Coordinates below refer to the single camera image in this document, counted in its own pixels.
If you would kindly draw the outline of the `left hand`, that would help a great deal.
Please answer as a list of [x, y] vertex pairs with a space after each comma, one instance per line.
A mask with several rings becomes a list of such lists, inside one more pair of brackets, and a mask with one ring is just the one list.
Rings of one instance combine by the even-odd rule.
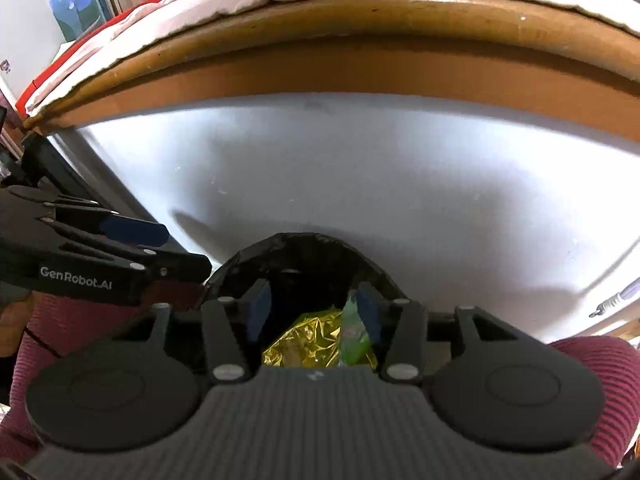
[[20, 346], [24, 330], [35, 307], [34, 295], [13, 301], [3, 308], [0, 318], [0, 356], [13, 356]]

